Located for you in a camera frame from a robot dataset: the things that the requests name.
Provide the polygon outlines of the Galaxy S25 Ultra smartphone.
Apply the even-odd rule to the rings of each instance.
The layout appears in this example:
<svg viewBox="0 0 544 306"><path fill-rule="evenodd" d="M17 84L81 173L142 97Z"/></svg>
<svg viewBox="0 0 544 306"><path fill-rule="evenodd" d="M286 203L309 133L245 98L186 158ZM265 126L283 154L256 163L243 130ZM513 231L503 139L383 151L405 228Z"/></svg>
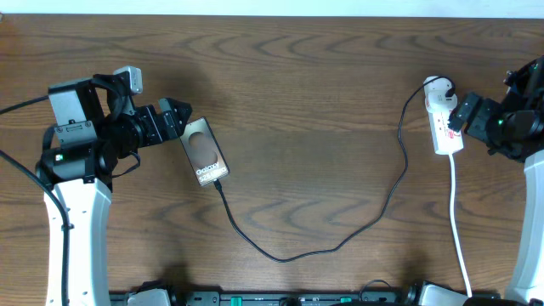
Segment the Galaxy S25 Ultra smartphone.
<svg viewBox="0 0 544 306"><path fill-rule="evenodd" d="M180 141L200 186L230 174L230 168L205 117L188 123Z"/></svg>

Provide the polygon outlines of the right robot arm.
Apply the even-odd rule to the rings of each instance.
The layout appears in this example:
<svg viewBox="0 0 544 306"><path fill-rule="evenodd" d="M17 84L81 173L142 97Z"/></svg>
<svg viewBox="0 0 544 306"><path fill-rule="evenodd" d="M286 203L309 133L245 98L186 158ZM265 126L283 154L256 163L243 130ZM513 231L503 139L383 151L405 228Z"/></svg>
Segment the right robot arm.
<svg viewBox="0 0 544 306"><path fill-rule="evenodd" d="M501 102L476 93L462 99L446 76L422 83L434 149L452 157L466 134L484 143L489 155L500 154L524 166L526 203L518 257L504 297L464 293L424 281L410 286L404 305L541 305L543 303L543 59L533 59L504 79Z"/></svg>

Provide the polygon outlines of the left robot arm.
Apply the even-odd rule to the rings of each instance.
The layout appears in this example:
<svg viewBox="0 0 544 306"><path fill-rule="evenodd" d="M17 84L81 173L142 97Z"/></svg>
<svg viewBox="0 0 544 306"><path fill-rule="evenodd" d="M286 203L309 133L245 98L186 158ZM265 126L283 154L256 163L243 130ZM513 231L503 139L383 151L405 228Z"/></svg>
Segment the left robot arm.
<svg viewBox="0 0 544 306"><path fill-rule="evenodd" d="M44 134L36 164L48 212L48 305L108 305L106 231L117 163L140 148L180 138L190 104L171 98L161 109L137 107L141 71L123 67L111 75L48 88L56 123Z"/></svg>

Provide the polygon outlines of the white USB charger adapter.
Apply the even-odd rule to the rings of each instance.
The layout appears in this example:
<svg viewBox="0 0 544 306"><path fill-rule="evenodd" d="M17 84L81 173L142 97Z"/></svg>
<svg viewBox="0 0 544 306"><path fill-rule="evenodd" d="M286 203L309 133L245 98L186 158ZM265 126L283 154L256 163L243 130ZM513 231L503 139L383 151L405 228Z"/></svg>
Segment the white USB charger adapter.
<svg viewBox="0 0 544 306"><path fill-rule="evenodd" d="M425 98L429 103L457 100L456 84L447 76L429 76L423 85Z"/></svg>

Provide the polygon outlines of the white power strip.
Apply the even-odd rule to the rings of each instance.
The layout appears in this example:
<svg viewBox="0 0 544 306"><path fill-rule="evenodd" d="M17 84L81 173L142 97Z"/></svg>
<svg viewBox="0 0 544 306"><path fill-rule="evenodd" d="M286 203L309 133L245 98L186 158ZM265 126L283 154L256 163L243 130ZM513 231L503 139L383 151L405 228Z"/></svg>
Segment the white power strip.
<svg viewBox="0 0 544 306"><path fill-rule="evenodd" d="M426 94L425 106L428 112L434 153L441 156L463 149L462 136L449 128L450 114L456 107L457 98L445 97L445 92L430 91Z"/></svg>

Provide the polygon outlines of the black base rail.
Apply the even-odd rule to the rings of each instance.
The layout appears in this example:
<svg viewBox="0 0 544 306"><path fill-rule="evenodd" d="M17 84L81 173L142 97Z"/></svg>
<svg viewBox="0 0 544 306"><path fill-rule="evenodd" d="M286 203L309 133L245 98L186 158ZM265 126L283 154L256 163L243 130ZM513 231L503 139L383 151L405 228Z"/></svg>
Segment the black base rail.
<svg viewBox="0 0 544 306"><path fill-rule="evenodd" d="M188 306L326 306L338 303L400 303L403 305L399 290L387 292L366 289L360 298L356 292L189 292L178 294L174 305Z"/></svg>

